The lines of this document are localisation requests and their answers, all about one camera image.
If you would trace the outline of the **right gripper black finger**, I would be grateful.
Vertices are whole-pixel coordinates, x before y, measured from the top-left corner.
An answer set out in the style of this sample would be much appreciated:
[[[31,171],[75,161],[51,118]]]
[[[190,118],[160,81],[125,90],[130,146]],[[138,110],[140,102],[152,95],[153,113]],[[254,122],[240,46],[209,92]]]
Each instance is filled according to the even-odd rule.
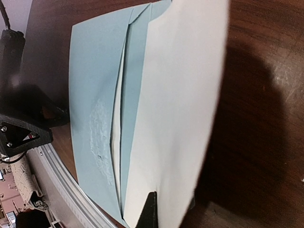
[[[158,228],[157,192],[150,192],[142,209],[136,228]]]

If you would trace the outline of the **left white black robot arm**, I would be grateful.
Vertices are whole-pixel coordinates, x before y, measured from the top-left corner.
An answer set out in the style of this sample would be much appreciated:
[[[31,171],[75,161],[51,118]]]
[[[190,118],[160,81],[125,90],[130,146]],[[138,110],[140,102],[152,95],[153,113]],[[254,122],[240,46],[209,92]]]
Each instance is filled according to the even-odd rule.
[[[0,12],[6,26],[0,36],[0,153],[13,157],[51,143],[51,128],[67,124],[69,116],[38,86],[10,84],[20,70],[26,40],[10,28],[3,4]]]

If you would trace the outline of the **light blue envelope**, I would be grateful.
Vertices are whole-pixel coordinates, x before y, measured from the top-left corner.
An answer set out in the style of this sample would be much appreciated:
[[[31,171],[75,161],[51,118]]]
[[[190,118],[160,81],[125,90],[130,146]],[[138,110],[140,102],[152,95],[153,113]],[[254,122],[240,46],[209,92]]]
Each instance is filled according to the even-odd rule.
[[[69,110],[78,184],[122,225],[148,23],[170,4],[128,7],[72,27]]]

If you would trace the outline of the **white paper sheet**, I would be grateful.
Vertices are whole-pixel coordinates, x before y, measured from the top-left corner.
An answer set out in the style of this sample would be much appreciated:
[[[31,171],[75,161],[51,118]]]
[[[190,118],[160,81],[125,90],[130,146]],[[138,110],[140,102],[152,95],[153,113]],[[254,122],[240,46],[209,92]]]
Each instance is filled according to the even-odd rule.
[[[148,25],[123,218],[134,228],[150,192],[161,228],[180,226],[218,105],[227,0],[174,0]]]

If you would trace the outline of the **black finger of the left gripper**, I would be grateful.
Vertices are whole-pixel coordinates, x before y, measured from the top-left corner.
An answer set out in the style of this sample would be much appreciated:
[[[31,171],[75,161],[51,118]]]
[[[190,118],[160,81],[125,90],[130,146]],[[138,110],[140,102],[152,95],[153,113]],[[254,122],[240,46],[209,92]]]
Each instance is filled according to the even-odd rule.
[[[48,128],[63,126],[70,121],[68,111],[57,106],[37,85],[4,88],[0,100]]]
[[[36,122],[1,114],[0,152],[23,153],[52,142],[52,132]]]

